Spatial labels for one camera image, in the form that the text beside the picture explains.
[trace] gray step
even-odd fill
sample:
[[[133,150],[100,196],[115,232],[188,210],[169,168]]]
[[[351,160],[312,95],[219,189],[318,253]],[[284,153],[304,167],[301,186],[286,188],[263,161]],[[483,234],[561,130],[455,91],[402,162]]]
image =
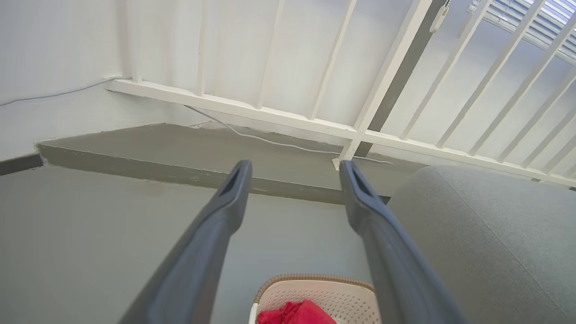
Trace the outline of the gray step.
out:
[[[244,134],[298,145],[308,149],[340,152],[342,147],[274,133],[236,128]],[[253,164],[252,192],[278,197],[341,204],[336,155],[313,153],[240,137],[228,129],[147,125],[37,145],[52,165],[131,178],[216,188],[242,159]],[[390,197],[422,164],[379,155],[377,160],[355,162],[376,192]]]

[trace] cable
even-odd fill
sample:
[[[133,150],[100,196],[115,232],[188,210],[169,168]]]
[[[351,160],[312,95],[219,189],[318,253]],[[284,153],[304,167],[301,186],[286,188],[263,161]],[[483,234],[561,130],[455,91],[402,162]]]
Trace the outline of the cable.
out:
[[[274,145],[280,145],[280,146],[285,146],[285,147],[288,147],[288,148],[296,148],[296,149],[300,149],[300,150],[305,150],[305,151],[307,151],[307,152],[340,155],[340,153],[338,153],[338,152],[330,152],[330,151],[326,151],[326,150],[311,150],[311,149],[307,149],[307,148],[302,148],[302,147],[297,146],[297,145],[272,142],[272,141],[269,141],[269,140],[267,140],[267,139],[265,139],[265,138],[262,138],[262,137],[258,137],[258,136],[254,136],[254,135],[249,135],[249,134],[243,134],[243,133],[235,130],[234,128],[230,127],[230,125],[228,125],[227,123],[219,120],[218,118],[216,118],[216,117],[214,117],[214,116],[210,116],[209,114],[201,111],[201,110],[198,109],[198,108],[195,108],[195,107],[192,107],[192,106],[188,106],[188,105],[183,105],[183,106],[185,106],[185,107],[187,107],[187,108],[190,108],[190,109],[194,110],[195,112],[197,112],[197,113],[199,113],[199,114],[201,114],[201,115],[204,115],[204,116],[206,116],[206,117],[214,120],[215,122],[218,122],[218,123],[224,125],[224,127],[226,127],[227,129],[233,131],[234,133],[236,133],[236,135],[239,135],[239,136],[249,137],[249,138],[255,138],[255,139],[257,139],[257,140],[261,140],[261,141],[264,141],[264,142],[266,142],[266,143],[270,143],[270,144],[274,144]],[[360,159],[360,160],[366,160],[366,161],[372,161],[372,162],[376,162],[376,163],[393,164],[393,163],[390,162],[390,161],[380,161],[380,160],[375,160],[375,159],[371,159],[371,158],[369,158],[369,157],[363,157],[363,156],[353,156],[353,158],[354,158],[354,159]]]
[[[80,89],[76,89],[76,90],[72,90],[72,91],[67,91],[67,92],[62,92],[62,93],[57,93],[57,94],[55,94],[55,95],[46,95],[46,96],[40,96],[40,97],[22,98],[22,99],[16,99],[16,100],[8,101],[8,102],[5,102],[5,103],[0,104],[0,107],[8,106],[9,104],[13,104],[13,103],[16,103],[16,102],[18,102],[18,101],[27,101],[27,100],[34,100],[34,99],[46,99],[46,98],[63,96],[63,95],[69,95],[69,94],[74,93],[74,92],[78,92],[78,91],[90,89],[90,88],[92,88],[92,87],[94,87],[94,86],[100,85],[100,84],[102,84],[102,83],[106,83],[106,82],[108,82],[108,81],[112,81],[112,80],[126,80],[126,79],[130,79],[130,78],[128,78],[128,77],[112,77],[112,78],[107,78],[107,79],[105,79],[105,80],[103,80],[103,81],[99,81],[99,82],[97,82],[97,83],[95,83],[95,84],[91,84],[91,85],[85,86],[85,87],[80,88]]]

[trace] white plastic basket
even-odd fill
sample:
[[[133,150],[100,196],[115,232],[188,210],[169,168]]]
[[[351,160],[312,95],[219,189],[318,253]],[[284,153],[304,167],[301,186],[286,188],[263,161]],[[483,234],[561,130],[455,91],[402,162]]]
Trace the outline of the white plastic basket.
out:
[[[262,311],[304,300],[313,301],[338,324],[381,324],[372,285],[323,274],[283,274],[268,280],[254,298],[248,324],[256,324]]]

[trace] window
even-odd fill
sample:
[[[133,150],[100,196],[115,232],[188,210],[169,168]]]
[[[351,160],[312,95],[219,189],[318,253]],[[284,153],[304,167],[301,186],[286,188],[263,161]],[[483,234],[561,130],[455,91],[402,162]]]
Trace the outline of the window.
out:
[[[533,2],[533,0],[493,0],[486,10],[484,20],[512,33]],[[468,12],[474,11],[478,3],[479,0],[473,0]],[[548,0],[532,21],[524,39],[544,50],[547,49],[575,9],[575,0]],[[568,37],[556,56],[569,64],[576,65],[576,37],[574,33]]]

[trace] basket rim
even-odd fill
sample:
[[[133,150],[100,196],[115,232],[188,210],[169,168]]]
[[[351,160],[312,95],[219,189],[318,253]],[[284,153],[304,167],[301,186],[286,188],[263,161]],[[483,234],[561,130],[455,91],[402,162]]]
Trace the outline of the basket rim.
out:
[[[362,288],[366,288],[372,292],[374,291],[374,286],[369,284],[365,281],[360,281],[348,277],[341,277],[341,276],[332,276],[330,274],[303,274],[303,273],[289,273],[289,274],[279,274],[278,276],[274,276],[266,281],[258,290],[256,297],[254,297],[254,303],[259,304],[260,298],[271,285],[281,282],[281,281],[290,281],[290,280],[313,280],[313,281],[332,281],[332,282],[339,282],[341,284],[350,284],[360,286]]]

